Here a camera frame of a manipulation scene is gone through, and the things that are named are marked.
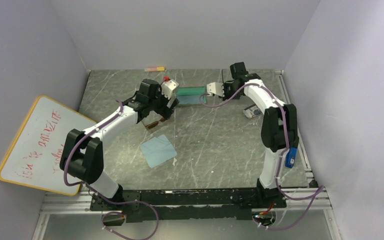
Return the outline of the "brown glasses case green lining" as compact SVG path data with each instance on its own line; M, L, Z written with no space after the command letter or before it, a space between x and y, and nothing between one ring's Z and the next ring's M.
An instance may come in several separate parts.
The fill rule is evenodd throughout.
M176 91L176 97L179 101L180 106L188 106L188 105L200 105L201 102L206 103L206 97L204 95L206 93L205 86L198 87L180 87Z

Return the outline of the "black frame sunglasses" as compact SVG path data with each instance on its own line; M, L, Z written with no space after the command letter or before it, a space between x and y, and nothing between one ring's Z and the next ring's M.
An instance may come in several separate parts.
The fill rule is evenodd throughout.
M221 83L222 83L222 85L224 84L224 70L223 69L221 69L220 70L220 74L221 74Z

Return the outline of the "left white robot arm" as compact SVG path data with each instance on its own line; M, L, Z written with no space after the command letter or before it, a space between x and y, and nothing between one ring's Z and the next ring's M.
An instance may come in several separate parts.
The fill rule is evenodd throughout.
M64 184L69 187L85 184L101 195L110 210L119 209L124 190L104 171L105 147L151 112L168 120L179 104L176 97L179 86L170 78L162 82L144 79L133 96L119 101L118 108L102 121L84 130L70 130L59 162Z

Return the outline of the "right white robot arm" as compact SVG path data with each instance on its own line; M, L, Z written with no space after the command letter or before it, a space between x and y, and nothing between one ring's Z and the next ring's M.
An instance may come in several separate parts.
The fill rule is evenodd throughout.
M249 73L244 62L230 66L232 80L222 84L225 101L250 98L263 115L261 140L265 146L263 169L258 178L255 202L268 207L280 193L281 171L293 168L299 145L297 108L278 99L256 73Z

